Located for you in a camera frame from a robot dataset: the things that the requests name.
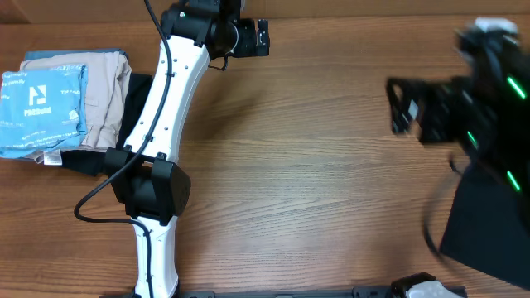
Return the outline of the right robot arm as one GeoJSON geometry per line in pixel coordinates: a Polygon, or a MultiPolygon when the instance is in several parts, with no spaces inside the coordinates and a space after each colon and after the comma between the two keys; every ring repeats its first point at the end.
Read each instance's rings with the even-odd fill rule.
{"type": "Polygon", "coordinates": [[[395,134],[420,128],[422,144],[457,142],[473,164],[509,185],[529,225],[529,54],[507,19],[479,18],[456,34],[470,73],[447,80],[389,77],[395,134]]]}

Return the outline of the light blue printed t-shirt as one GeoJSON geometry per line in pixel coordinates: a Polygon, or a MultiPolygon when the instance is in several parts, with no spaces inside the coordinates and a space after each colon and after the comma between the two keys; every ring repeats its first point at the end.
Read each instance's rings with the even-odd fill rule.
{"type": "Polygon", "coordinates": [[[79,147],[87,135],[86,65],[2,74],[1,157],[79,147]]]}

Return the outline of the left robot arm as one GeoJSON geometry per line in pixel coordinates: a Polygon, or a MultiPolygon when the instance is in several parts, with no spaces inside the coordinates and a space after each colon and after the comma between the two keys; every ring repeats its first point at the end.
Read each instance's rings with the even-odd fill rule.
{"type": "Polygon", "coordinates": [[[137,243],[133,297],[176,297],[176,224],[190,197],[178,166],[191,100],[211,61],[267,56],[268,22],[243,18],[242,0],[179,1],[161,15],[157,69],[142,112],[105,169],[137,243]]]}

